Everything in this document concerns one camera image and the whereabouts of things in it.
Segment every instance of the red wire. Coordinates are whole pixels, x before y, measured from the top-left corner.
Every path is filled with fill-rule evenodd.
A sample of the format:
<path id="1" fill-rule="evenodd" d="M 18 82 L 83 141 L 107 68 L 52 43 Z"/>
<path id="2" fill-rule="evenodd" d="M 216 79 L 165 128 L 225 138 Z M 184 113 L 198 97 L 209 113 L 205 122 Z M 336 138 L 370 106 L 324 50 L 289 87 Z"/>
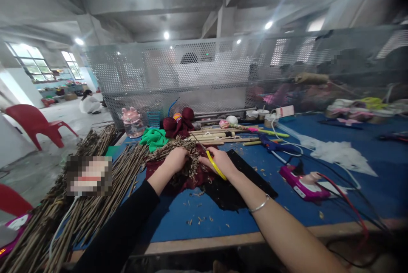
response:
<path id="1" fill-rule="evenodd" d="M 361 248 L 363 247 L 363 245 L 367 242 L 368 237 L 369 237 L 369 232 L 368 232 L 368 228 L 366 226 L 366 224 L 364 223 L 364 220 L 361 218 L 358 210 L 354 207 L 354 205 L 350 202 L 349 198 L 343 193 L 343 191 L 331 180 L 329 179 L 327 176 L 325 176 L 324 174 L 318 173 L 321 177 L 325 178 L 330 184 L 333 185 L 334 188 L 336 188 L 336 190 L 340 193 L 340 195 L 343 197 L 343 199 L 345 199 L 347 201 L 347 203 L 350 205 L 351 209 L 356 213 L 360 223 L 361 223 L 361 227 L 363 228 L 363 233 L 364 233 L 364 238 L 361 240 L 361 242 L 359 243 L 359 245 L 357 246 L 356 249 L 356 253 L 361 250 Z"/>

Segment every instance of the white shirt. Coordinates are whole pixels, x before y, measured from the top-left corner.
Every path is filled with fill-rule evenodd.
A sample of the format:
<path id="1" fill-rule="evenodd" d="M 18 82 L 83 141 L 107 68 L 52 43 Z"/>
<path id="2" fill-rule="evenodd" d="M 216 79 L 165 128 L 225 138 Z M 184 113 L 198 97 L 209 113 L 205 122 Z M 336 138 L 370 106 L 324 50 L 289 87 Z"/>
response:
<path id="1" fill-rule="evenodd" d="M 84 100 L 79 102 L 79 109 L 82 113 L 91 113 L 96 111 L 100 106 L 98 99 L 88 95 Z"/>

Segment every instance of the bangle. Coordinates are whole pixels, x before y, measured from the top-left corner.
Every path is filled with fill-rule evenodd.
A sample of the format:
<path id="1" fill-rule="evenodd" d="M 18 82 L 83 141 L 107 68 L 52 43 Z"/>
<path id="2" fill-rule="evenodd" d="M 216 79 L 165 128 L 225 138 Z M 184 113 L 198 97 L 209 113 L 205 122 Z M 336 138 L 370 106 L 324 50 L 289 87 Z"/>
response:
<path id="1" fill-rule="evenodd" d="M 258 206 L 257 208 L 255 208 L 255 209 L 248 209 L 250 213 L 256 212 L 256 211 L 260 210 L 262 207 L 265 206 L 265 204 L 268 202 L 268 200 L 269 200 L 269 198 L 270 198 L 270 196 L 269 196 L 268 194 L 265 194 L 265 195 L 266 195 L 266 200 L 265 200 L 265 202 L 263 202 L 261 205 L 259 205 L 259 206 Z"/>

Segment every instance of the pink water bottle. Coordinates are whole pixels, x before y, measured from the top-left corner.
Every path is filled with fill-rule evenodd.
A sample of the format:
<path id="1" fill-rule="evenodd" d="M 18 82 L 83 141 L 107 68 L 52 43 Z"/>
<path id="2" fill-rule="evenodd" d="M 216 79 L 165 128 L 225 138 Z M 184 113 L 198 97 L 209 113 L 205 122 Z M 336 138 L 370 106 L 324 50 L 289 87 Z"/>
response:
<path id="1" fill-rule="evenodd" d="M 137 138 L 143 135 L 145 132 L 145 125 L 140 119 L 140 114 L 136 111 L 134 107 L 131 107 L 130 110 L 122 108 L 123 124 L 125 125 L 126 134 L 130 138 Z"/>

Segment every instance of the scissors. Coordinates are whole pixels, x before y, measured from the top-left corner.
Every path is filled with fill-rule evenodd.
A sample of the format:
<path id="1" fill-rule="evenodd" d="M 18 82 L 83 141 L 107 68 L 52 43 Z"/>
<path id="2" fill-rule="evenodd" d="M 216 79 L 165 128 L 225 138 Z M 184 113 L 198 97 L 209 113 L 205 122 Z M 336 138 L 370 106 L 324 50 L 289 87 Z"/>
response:
<path id="1" fill-rule="evenodd" d="M 218 166 L 215 164 L 213 158 L 211 157 L 210 152 L 204 148 L 204 146 L 198 141 L 198 139 L 193 135 L 194 139 L 197 140 L 197 142 L 200 144 L 201 148 L 203 148 L 203 150 L 207 153 L 208 159 L 210 160 L 212 166 L 214 167 L 214 169 L 216 170 L 216 172 L 218 173 L 218 175 L 223 179 L 223 180 L 227 180 L 227 178 L 225 177 L 225 175 L 222 174 L 221 170 L 218 168 Z"/>

